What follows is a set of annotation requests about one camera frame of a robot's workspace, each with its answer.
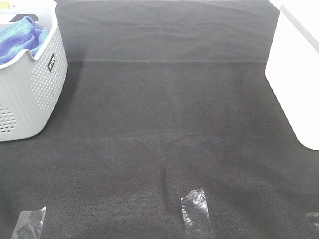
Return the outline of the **clear tape piece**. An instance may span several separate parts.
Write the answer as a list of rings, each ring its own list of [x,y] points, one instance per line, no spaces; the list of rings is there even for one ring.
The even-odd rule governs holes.
[[[211,238],[211,222],[204,190],[191,190],[180,199],[180,203],[185,233],[191,239]]]
[[[22,211],[12,233],[12,239],[40,239],[46,207],[35,211]]]
[[[312,230],[317,231],[319,229],[319,212],[310,212],[305,214],[306,220],[309,222]]]

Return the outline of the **blue microfibre towel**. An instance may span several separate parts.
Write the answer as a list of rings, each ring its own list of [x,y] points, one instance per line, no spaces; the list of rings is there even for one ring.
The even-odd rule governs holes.
[[[9,62],[22,50],[35,56],[49,33],[48,28],[41,28],[30,16],[4,27],[0,31],[0,63]]]

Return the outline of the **black table cloth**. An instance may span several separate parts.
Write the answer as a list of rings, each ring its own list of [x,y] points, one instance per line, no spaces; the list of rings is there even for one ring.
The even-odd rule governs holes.
[[[0,145],[0,236],[46,208],[43,239],[183,239],[206,194],[216,239],[316,239],[319,154],[264,71],[267,0],[60,0],[68,60],[44,130]]]

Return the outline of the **clear tape piece right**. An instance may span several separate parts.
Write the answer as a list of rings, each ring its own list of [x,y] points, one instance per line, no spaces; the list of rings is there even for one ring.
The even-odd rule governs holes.
[[[306,220],[309,222],[312,230],[317,231],[319,229],[319,212],[310,212],[305,214]]]

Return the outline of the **clear tape piece centre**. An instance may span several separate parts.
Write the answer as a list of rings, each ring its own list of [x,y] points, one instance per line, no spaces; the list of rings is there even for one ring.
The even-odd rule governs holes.
[[[211,222],[204,190],[191,190],[180,199],[180,203],[185,233],[191,239],[211,238]]]

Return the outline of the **grey perforated laundry basket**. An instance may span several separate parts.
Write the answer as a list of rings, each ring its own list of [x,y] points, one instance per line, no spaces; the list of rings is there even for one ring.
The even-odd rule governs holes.
[[[20,51],[0,67],[0,140],[30,138],[43,130],[58,101],[67,74],[67,58],[54,0],[12,0],[0,11],[0,27],[24,16],[50,30],[33,56]]]

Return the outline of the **white storage box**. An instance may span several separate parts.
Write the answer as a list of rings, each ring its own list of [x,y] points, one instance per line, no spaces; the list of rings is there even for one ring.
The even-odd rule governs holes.
[[[319,2],[284,0],[265,76],[305,147],[319,148]]]

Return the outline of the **clear tape piece left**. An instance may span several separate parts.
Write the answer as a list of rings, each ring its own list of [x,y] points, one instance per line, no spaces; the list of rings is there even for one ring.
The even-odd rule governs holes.
[[[46,207],[35,211],[22,211],[12,233],[12,239],[40,239]]]

